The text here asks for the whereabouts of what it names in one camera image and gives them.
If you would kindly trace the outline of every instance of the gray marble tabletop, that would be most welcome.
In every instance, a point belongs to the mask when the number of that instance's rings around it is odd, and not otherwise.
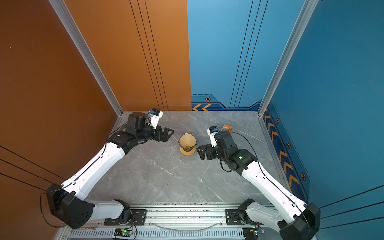
[[[124,112],[121,123],[130,112]],[[216,125],[233,127],[244,135],[256,150],[264,168],[281,183],[261,125],[254,111],[171,111],[164,112],[160,126],[175,130],[167,142],[153,140],[133,148],[114,164],[95,185],[88,198],[122,199],[128,203],[242,203],[252,198],[269,203],[266,197],[236,172],[224,172],[218,159],[201,160],[198,153],[184,156],[177,140],[192,133],[197,145],[210,143],[207,129]],[[239,149],[250,152],[247,141],[232,134]]]

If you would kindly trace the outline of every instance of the dark orange side wall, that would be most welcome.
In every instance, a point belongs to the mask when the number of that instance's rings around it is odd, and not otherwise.
[[[0,1],[0,22],[0,145],[67,179],[101,149],[116,114],[49,1]],[[63,182],[4,149],[0,159]],[[51,185],[2,161],[0,173]],[[0,175],[0,239],[51,239],[57,229],[40,215],[41,192]]]
[[[65,0],[124,111],[190,110],[186,0]]]

